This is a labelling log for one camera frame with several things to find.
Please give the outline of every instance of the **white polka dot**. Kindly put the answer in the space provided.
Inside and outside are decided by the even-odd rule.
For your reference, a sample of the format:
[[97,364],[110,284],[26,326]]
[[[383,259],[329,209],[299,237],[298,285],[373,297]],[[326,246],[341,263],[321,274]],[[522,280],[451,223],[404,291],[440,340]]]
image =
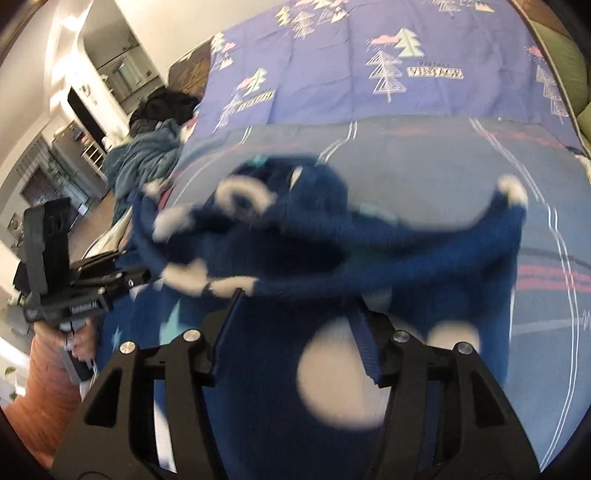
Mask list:
[[480,352],[478,329],[465,320],[447,320],[432,328],[427,335],[427,345],[453,350],[456,343],[468,342]]
[[306,346],[297,386],[308,411],[326,425],[365,430],[384,420],[390,389],[379,388],[365,374],[345,318],[320,329]]

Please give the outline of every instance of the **wooden floor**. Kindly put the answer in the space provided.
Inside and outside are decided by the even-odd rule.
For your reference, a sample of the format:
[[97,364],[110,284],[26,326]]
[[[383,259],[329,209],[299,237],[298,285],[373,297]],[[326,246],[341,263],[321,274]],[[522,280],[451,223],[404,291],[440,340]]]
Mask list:
[[80,260],[93,242],[109,228],[115,211],[115,197],[109,192],[90,212],[78,220],[70,234],[70,262]]

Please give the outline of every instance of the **black clamp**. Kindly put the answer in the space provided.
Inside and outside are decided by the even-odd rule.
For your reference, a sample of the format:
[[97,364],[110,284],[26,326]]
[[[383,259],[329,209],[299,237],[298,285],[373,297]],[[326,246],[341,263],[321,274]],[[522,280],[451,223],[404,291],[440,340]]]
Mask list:
[[[124,342],[70,424],[51,474],[57,480],[87,478],[91,472],[103,480],[225,480],[203,387],[215,388],[216,342],[242,300],[237,291],[225,310],[208,315],[200,329],[169,345],[141,350]],[[366,315],[381,353],[380,387],[391,387],[391,393],[365,480],[532,480],[539,475],[511,405],[471,345],[432,348],[395,330],[385,315]],[[165,380],[170,399],[166,413],[176,474],[158,466],[154,380]],[[435,402],[432,391],[439,392]],[[433,413],[435,418],[427,420]],[[429,423],[434,432],[427,432]]]

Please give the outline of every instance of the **green cushion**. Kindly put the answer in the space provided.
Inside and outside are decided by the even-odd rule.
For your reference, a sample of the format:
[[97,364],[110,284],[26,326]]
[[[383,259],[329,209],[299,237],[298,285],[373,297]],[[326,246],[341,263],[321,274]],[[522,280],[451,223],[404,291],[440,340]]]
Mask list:
[[571,39],[542,24],[532,23],[550,52],[573,106],[574,114],[580,114],[589,104],[587,67],[583,54]]
[[591,138],[591,103],[577,116],[577,121],[579,122],[579,128],[583,135]]

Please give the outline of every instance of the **silver bolt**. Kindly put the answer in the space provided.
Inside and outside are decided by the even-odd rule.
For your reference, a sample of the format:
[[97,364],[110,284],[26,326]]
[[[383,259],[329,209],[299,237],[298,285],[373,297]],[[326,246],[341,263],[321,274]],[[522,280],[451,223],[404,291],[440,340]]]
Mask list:
[[470,355],[474,351],[474,348],[467,342],[460,342],[457,344],[457,351],[462,355]]
[[396,343],[406,343],[410,340],[410,333],[405,332],[404,330],[396,330],[394,335],[392,335],[392,340]]
[[199,330],[187,330],[183,334],[183,338],[186,342],[196,342],[201,338],[201,332]]
[[123,342],[121,344],[121,346],[119,347],[119,351],[121,353],[124,353],[125,355],[127,355],[129,353],[133,353],[134,350],[135,350],[135,343],[133,343],[133,342]]

